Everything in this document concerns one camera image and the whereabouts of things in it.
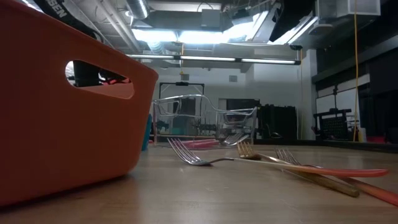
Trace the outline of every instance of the wooden table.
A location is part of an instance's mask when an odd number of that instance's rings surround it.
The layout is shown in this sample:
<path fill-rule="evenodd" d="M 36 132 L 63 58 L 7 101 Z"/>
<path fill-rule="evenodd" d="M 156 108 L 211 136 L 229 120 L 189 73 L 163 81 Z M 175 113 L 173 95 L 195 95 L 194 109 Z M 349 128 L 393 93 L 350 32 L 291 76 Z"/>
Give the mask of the wooden table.
<path fill-rule="evenodd" d="M 273 156 L 272 146 L 256 150 Z M 366 179 L 398 193 L 398 154 L 332 147 L 289 149 L 303 164 L 391 170 Z M 234 149 L 197 151 L 204 159 L 237 156 Z M 359 198 L 257 164 L 184 164 L 167 147 L 143 152 L 125 177 L 0 211 L 0 223 L 397 223 L 398 208 Z"/>

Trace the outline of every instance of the ceiling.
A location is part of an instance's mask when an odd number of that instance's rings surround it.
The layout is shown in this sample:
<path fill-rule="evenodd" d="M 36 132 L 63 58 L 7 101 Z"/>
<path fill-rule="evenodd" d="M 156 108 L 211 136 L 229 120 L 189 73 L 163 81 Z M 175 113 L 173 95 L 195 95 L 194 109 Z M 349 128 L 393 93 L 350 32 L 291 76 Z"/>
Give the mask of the ceiling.
<path fill-rule="evenodd" d="M 20 0 L 25 3 L 35 5 L 33 0 Z M 268 15 L 265 18 L 262 25 L 259 27 L 258 32 L 252 40 L 244 42 L 235 42 L 227 44 L 176 44 L 174 42 L 163 42 L 162 47 L 171 54 L 180 54 L 183 49 L 184 55 L 195 55 L 195 56 L 212 56 L 212 57 L 246 57 L 246 58 L 273 58 L 282 60 L 297 60 L 297 52 L 292 50 L 288 45 L 268 45 L 269 37 L 275 26 L 275 22 L 272 21 L 273 13 L 280 7 L 279 1 L 266 0 L 266 4 L 259 3 L 265 0 L 207 0 L 206 2 L 212 5 L 215 9 L 220 9 L 224 12 L 228 18 L 231 18 L 230 12 L 235 9 L 242 9 L 246 6 L 254 6 L 250 9 L 251 14 L 255 14 L 261 11 L 268 11 Z M 201 0 L 147 0 L 149 6 L 157 12 L 165 12 L 171 14 L 177 14 L 179 11 L 188 11 L 190 13 L 199 13 L 197 11 L 200 6 L 200 10 L 209 9 L 207 3 Z M 118 14 L 121 18 L 121 22 L 131 30 L 131 26 L 134 26 L 137 21 L 132 23 L 131 18 L 126 12 L 128 12 L 126 0 L 64 0 L 64 6 L 79 20 L 84 22 L 89 27 L 96 29 L 104 37 L 105 44 L 110 47 L 123 52 L 124 54 L 142 54 L 152 53 L 147 43 L 144 41 L 133 42 L 134 48 L 126 42 L 126 38 L 123 39 L 120 32 L 110 23 L 109 17 L 106 12 L 111 15 L 111 19 L 115 20 L 115 16 L 112 15 L 112 10 Z M 366 24 L 370 19 L 362 19 Z M 348 23 L 350 19 L 346 18 L 346 21 L 335 21 L 345 24 L 340 29 L 335 29 L 333 35 L 328 35 L 329 38 L 323 36 L 308 35 L 308 31 L 304 32 L 293 44 L 300 44 L 305 48 L 318 48 L 323 47 L 326 44 L 331 44 L 338 38 L 344 38 L 343 34 L 351 32 L 352 23 Z M 179 67 L 180 63 L 170 63 L 163 60 L 144 60 L 143 63 L 153 67 Z M 228 63 L 228 62 L 204 62 L 204 61 L 184 61 L 184 67 L 200 67 L 200 68 L 240 68 L 242 72 L 245 72 L 250 66 L 245 63 Z"/>

